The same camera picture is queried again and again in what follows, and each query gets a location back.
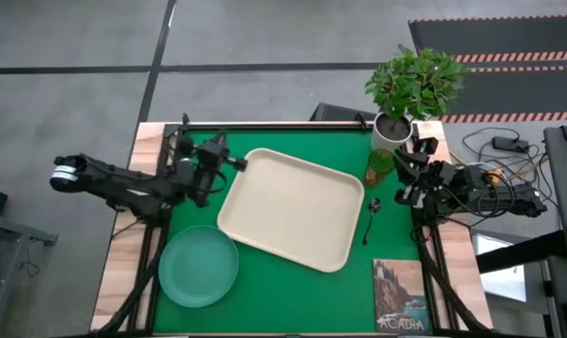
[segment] black mat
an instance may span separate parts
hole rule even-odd
[[[514,115],[502,120],[567,119],[567,69],[475,69],[466,76],[465,89],[451,107],[452,115]],[[487,120],[501,120],[499,117]],[[443,121],[474,122],[475,118],[448,116]]]
[[[567,52],[567,16],[493,18],[409,22],[418,49],[434,48],[448,54],[495,55],[547,52],[546,59],[564,59]]]

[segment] potted plant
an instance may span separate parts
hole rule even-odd
[[[415,55],[399,45],[400,56],[379,65],[365,85],[365,93],[379,107],[372,150],[393,152],[411,136],[412,121],[442,116],[463,87],[463,64],[453,56],[424,49]]]

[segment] power adapter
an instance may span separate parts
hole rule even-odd
[[[529,142],[518,138],[495,136],[492,138],[492,148],[526,154],[528,153]]]

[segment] spoon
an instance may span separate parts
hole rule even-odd
[[[371,211],[371,217],[369,218],[369,225],[367,225],[367,231],[365,231],[365,236],[362,238],[362,245],[367,245],[367,241],[369,241],[369,231],[371,230],[371,222],[374,219],[374,215],[379,211],[381,208],[381,203],[379,202],[379,198],[374,197],[374,199],[369,202],[369,211]]]

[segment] gray floor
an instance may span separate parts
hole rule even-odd
[[[0,0],[0,67],[149,65],[166,3]],[[409,19],[539,14],[567,14],[567,0],[179,0],[163,65],[375,62],[393,55],[397,43],[412,47]],[[374,111],[362,91],[368,76],[162,74],[149,120],[179,120],[184,112],[203,121],[305,120],[320,101]],[[55,248],[32,250],[42,272],[32,279],[23,274],[5,336],[87,331],[115,215],[92,196],[53,192],[48,178],[55,156],[80,151],[125,165],[145,86],[146,74],[0,75],[6,214],[60,233]],[[512,128],[534,142],[545,125]],[[480,127],[447,126],[452,150],[468,159],[456,141]],[[533,237],[552,230],[554,212],[551,207],[537,220],[506,218],[482,227]],[[518,329],[518,320],[494,308],[493,317],[502,330]]]

